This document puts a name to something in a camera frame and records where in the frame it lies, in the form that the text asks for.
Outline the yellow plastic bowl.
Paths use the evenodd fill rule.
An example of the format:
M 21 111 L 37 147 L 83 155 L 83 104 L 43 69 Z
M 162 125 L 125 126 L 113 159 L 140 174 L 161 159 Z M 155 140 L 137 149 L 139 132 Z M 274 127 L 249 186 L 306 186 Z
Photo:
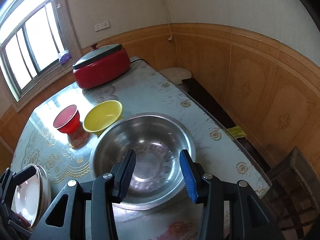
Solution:
M 100 136 L 108 127 L 122 119 L 123 106 L 117 100 L 104 101 L 93 107 L 82 123 L 88 133 Z

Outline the red plastic bowl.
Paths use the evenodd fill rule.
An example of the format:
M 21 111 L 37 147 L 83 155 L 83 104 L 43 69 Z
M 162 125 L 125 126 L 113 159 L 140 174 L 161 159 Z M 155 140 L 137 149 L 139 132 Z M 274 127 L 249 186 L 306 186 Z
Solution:
M 61 133 L 73 134 L 80 127 L 80 114 L 76 105 L 63 109 L 55 118 L 53 126 Z

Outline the purple cloth on windowsill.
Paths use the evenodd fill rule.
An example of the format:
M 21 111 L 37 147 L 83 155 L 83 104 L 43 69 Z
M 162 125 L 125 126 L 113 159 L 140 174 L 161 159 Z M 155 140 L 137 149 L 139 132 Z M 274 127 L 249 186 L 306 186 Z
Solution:
M 65 64 L 67 61 L 71 59 L 71 54 L 68 50 L 65 50 L 61 53 L 58 53 L 58 59 L 60 64 Z

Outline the white deep plate blue flowers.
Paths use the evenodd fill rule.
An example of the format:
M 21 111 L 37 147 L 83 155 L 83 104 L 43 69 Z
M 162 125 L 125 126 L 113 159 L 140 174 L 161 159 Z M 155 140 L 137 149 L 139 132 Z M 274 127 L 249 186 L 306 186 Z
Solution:
M 52 195 L 47 173 L 42 166 L 27 165 L 36 169 L 35 175 L 22 184 L 16 186 L 14 199 L 11 205 L 14 213 L 26 219 L 30 228 L 35 228 L 41 217 L 50 206 Z

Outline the red electric cooking pot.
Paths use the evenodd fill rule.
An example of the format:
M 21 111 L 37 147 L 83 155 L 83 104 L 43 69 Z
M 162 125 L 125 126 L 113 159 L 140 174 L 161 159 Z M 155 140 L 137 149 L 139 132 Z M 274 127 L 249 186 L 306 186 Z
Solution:
M 73 64 L 73 75 L 82 89 L 91 89 L 108 83 L 130 68 L 130 58 L 121 44 L 109 44 L 92 50 Z

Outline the round white stool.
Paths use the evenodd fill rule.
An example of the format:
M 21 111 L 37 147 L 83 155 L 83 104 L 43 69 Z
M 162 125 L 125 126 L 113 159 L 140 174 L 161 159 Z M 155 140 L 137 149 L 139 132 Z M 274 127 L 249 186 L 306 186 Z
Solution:
M 159 72 L 177 86 L 182 85 L 183 80 L 192 78 L 189 70 L 180 67 L 164 68 Z

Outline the wooden chair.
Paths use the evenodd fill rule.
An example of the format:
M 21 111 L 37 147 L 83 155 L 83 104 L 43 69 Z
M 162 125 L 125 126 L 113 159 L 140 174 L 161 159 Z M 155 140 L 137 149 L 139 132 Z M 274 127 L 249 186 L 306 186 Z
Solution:
M 272 182 L 263 196 L 286 239 L 304 239 L 319 219 L 319 176 L 298 147 L 267 172 Z

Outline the stainless steel bowl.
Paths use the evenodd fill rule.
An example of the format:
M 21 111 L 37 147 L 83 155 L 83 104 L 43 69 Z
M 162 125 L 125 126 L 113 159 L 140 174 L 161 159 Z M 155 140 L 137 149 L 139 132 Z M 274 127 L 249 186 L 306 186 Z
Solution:
M 127 210 L 149 210 L 174 198 L 184 188 L 180 152 L 193 160 L 196 150 L 191 132 L 178 120 L 159 113 L 140 113 L 123 118 L 98 138 L 90 156 L 95 177 L 111 171 L 127 150 L 136 153 L 136 166 L 123 202 Z

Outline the white wall socket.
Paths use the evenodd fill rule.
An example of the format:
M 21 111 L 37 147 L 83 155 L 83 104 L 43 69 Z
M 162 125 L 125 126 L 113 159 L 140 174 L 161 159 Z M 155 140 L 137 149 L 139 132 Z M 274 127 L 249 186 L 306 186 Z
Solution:
M 94 25 L 94 30 L 95 32 L 98 32 L 100 30 L 103 29 L 107 29 L 110 27 L 110 22 L 109 21 L 104 21 L 104 22 L 100 22 Z

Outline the window with metal frame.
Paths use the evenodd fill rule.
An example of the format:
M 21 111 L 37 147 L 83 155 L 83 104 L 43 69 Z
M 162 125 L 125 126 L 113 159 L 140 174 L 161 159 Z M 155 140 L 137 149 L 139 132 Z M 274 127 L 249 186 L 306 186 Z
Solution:
M 58 53 L 71 59 L 60 64 Z M 67 75 L 81 56 L 67 0 L 6 0 L 1 7 L 1 85 L 19 112 Z

